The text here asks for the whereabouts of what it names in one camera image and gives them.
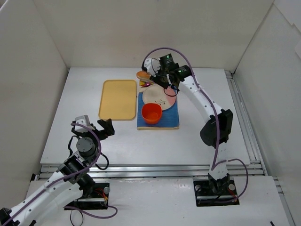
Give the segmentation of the metal tongs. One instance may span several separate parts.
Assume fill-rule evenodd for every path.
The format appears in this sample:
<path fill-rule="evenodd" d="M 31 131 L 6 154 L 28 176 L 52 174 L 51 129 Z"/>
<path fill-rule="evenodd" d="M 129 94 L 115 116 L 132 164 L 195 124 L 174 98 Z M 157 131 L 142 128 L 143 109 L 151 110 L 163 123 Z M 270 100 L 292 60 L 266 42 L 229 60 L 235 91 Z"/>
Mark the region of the metal tongs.
<path fill-rule="evenodd" d="M 154 81 L 151 80 L 151 74 L 149 72 L 139 71 L 136 76 L 140 81 L 154 83 Z"/>

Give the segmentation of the orange bowl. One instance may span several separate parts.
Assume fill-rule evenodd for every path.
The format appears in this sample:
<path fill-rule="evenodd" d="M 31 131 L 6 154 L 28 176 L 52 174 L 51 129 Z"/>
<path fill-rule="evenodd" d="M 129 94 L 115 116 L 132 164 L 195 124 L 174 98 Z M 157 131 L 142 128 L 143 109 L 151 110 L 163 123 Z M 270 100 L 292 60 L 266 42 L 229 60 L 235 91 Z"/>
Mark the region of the orange bowl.
<path fill-rule="evenodd" d="M 146 103 L 141 110 L 145 123 L 153 125 L 157 124 L 162 116 L 161 105 L 157 103 Z"/>

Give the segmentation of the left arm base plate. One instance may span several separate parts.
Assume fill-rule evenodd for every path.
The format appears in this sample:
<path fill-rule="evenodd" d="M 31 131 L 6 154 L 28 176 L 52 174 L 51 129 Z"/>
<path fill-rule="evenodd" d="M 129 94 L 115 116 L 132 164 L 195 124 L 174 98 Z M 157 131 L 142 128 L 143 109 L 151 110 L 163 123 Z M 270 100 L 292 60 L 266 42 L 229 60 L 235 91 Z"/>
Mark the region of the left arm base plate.
<path fill-rule="evenodd" d="M 75 207 L 80 210 L 106 210 L 109 204 L 109 182 L 97 182 L 92 193 L 85 197 L 82 196 L 70 202 L 64 210 L 71 210 L 71 207 Z"/>

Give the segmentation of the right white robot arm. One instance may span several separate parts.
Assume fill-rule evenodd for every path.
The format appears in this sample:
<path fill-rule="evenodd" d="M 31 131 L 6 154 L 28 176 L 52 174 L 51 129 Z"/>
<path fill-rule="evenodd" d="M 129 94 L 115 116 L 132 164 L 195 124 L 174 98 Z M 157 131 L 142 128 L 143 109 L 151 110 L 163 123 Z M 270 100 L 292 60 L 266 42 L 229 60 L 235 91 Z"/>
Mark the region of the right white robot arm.
<path fill-rule="evenodd" d="M 188 65 L 179 66 L 171 54 L 159 59 L 148 58 L 143 63 L 150 79 L 164 89 L 175 88 L 184 93 L 201 113 L 205 125 L 200 131 L 202 141 L 215 149 L 208 173 L 214 193 L 220 192 L 230 181 L 227 170 L 227 142 L 231 133 L 233 112 L 224 110 L 210 99 Z"/>

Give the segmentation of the pink and white plate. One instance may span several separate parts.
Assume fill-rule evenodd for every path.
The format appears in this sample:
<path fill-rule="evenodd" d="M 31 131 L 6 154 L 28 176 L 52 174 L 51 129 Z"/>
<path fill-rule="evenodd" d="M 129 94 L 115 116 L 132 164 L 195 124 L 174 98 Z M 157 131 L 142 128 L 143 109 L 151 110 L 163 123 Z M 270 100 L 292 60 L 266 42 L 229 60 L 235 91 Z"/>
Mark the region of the pink and white plate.
<path fill-rule="evenodd" d="M 144 104 L 156 103 L 161 106 L 162 111 L 165 111 L 175 104 L 176 93 L 170 87 L 164 89 L 158 84 L 153 84 L 144 90 L 142 100 Z"/>

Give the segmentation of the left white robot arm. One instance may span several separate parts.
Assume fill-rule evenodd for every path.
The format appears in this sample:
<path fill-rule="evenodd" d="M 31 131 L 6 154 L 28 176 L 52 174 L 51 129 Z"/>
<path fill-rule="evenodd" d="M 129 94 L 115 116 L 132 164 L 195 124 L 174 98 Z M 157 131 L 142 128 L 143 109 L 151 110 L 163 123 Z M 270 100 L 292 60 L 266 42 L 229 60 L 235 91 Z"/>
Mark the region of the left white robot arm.
<path fill-rule="evenodd" d="M 57 168 L 52 176 L 32 195 L 12 208 L 0 210 L 2 226 L 38 226 L 57 210 L 82 196 L 89 196 L 95 186 L 90 168 L 102 156 L 101 141 L 115 134 L 112 120 L 98 120 L 98 130 L 87 115 L 77 117 L 71 132 L 77 138 L 76 152 Z"/>

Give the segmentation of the blue placemat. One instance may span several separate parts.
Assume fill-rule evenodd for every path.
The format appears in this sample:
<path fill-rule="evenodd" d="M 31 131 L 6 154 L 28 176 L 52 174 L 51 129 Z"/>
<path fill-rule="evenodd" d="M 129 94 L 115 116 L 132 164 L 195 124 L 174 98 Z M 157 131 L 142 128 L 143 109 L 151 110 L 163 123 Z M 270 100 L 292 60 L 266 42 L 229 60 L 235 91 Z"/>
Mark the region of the blue placemat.
<path fill-rule="evenodd" d="M 145 123 L 141 110 L 145 105 L 142 100 L 143 92 L 146 88 L 141 88 L 139 86 L 138 91 L 138 111 L 137 111 L 137 129 L 177 129 L 179 128 L 179 114 L 177 100 L 175 104 L 168 110 L 162 111 L 162 116 L 157 124 L 147 124 Z"/>

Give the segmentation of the yellow tray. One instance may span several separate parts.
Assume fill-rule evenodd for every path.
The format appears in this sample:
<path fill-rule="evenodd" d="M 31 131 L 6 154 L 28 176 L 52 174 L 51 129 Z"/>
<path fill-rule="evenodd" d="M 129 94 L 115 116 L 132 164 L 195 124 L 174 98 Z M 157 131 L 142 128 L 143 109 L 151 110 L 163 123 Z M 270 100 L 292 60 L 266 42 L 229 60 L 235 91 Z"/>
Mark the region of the yellow tray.
<path fill-rule="evenodd" d="M 135 80 L 106 80 L 103 83 L 98 117 L 130 121 L 136 116 L 137 83 Z"/>

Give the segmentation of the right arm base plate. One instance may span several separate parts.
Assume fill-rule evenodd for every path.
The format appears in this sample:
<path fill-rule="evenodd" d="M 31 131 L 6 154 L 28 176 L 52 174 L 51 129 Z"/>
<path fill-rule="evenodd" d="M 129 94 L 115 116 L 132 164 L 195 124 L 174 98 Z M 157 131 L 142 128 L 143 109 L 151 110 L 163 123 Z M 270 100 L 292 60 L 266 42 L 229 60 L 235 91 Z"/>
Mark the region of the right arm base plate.
<path fill-rule="evenodd" d="M 212 206 L 231 206 L 239 205 L 239 199 L 234 180 L 220 192 L 215 194 L 207 180 L 194 180 L 194 193 L 197 207 L 212 207 Z"/>

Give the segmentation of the aluminium rail frame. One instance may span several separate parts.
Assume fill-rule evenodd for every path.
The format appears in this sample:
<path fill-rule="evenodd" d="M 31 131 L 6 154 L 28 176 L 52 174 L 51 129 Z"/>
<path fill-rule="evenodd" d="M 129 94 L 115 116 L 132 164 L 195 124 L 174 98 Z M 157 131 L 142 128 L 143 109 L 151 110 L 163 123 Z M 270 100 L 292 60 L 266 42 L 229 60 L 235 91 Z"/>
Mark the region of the aluminium rail frame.
<path fill-rule="evenodd" d="M 102 142 L 110 160 L 106 171 L 91 169 L 96 181 L 109 181 L 111 219 L 86 217 L 86 226 L 292 226 L 294 221 L 277 178 L 267 174 L 239 89 L 228 71 L 197 68 L 209 96 L 234 113 L 227 145 L 228 166 L 237 189 L 235 206 L 197 207 L 193 182 L 205 179 L 214 151 L 200 139 L 203 118 L 184 95 L 177 98 L 179 129 L 138 130 L 136 120 L 114 121 L 115 135 Z"/>

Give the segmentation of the cutlery on placemat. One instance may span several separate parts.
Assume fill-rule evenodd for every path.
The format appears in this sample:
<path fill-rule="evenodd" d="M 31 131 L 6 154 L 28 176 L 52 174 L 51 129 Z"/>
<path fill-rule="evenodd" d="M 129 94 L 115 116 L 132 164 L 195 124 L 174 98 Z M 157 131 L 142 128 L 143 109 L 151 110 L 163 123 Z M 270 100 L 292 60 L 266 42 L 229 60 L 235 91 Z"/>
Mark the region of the cutlery on placemat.
<path fill-rule="evenodd" d="M 146 87 L 149 87 L 153 84 L 155 84 L 155 83 L 152 82 L 152 81 L 143 81 L 143 80 L 139 81 L 139 85 L 140 85 L 141 88 L 146 88 Z"/>

